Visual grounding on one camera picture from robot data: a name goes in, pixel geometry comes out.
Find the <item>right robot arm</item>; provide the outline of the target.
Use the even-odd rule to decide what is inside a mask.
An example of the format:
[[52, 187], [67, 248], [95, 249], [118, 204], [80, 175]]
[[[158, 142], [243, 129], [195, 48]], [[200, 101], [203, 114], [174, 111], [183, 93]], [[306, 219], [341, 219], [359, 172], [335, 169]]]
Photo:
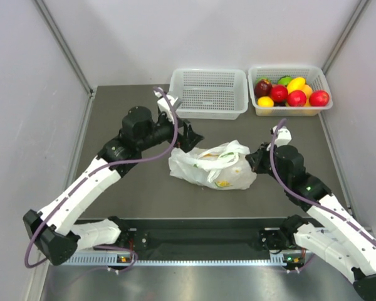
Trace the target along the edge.
[[306, 171], [297, 148], [262, 144], [245, 159], [253, 172], [274, 178], [293, 204], [327, 230], [323, 233], [298, 215], [290, 216], [279, 227], [281, 243], [311, 251], [338, 270], [363, 300], [376, 300], [376, 238], [323, 181]]

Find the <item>white plastic bag with fruit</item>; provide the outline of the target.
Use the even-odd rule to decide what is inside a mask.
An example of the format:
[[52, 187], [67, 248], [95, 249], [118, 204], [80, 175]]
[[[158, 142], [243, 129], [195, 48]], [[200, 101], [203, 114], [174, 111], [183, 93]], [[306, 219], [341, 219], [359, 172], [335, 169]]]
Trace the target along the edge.
[[170, 175], [215, 190], [245, 190], [256, 180], [245, 156], [250, 150], [237, 140], [211, 149], [174, 149], [169, 157]]

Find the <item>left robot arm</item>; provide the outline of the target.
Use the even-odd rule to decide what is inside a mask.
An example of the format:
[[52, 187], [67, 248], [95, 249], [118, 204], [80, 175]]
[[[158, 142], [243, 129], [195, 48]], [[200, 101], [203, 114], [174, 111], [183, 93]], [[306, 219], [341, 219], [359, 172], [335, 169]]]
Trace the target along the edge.
[[76, 251], [91, 247], [126, 247], [130, 235], [121, 219], [113, 216], [85, 224], [77, 224], [77, 219], [101, 193], [143, 161], [143, 151], [168, 142], [189, 152], [202, 140], [187, 120], [159, 112], [154, 121], [148, 108], [131, 108], [118, 135], [102, 147], [80, 177], [49, 205], [39, 211], [30, 209], [23, 216], [32, 244], [53, 265], [61, 265]]

